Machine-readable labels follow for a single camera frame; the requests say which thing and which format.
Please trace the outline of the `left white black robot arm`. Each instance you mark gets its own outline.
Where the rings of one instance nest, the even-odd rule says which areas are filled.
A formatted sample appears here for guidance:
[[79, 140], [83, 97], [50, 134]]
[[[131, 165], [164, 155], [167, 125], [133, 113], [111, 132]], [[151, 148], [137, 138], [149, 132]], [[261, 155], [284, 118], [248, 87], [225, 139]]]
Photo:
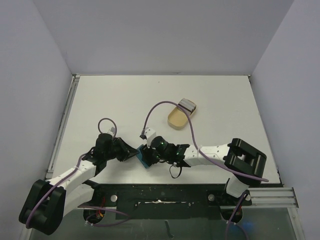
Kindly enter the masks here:
[[49, 180], [33, 183], [18, 220], [28, 229], [36, 229], [46, 235], [54, 233], [63, 217], [79, 205], [100, 203], [102, 193], [85, 184], [96, 177], [107, 162], [120, 162], [136, 156], [139, 151], [113, 134], [101, 133], [95, 145], [82, 154], [76, 165]]

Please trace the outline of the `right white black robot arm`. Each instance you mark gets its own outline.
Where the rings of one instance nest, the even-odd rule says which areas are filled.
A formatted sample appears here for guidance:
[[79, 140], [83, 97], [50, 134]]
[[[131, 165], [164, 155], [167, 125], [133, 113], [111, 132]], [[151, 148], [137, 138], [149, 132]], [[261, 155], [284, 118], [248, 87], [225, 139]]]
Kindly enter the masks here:
[[156, 136], [139, 149], [138, 159], [145, 168], [158, 163], [172, 167], [217, 166], [233, 174], [222, 192], [223, 200], [235, 204], [248, 188], [257, 188], [268, 180], [263, 177], [267, 156], [240, 138], [217, 146], [196, 147], [190, 144], [173, 144]]

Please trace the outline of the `blue card holder wallet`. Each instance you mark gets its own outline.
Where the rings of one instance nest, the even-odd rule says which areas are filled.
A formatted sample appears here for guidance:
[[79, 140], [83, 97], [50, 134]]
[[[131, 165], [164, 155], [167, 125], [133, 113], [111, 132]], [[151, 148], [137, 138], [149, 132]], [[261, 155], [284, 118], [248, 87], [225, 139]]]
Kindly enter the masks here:
[[151, 148], [148, 148], [147, 145], [141, 145], [137, 148], [138, 154], [136, 157], [139, 159], [141, 164], [148, 169], [152, 165], [158, 163], [158, 159], [154, 155], [154, 150]]

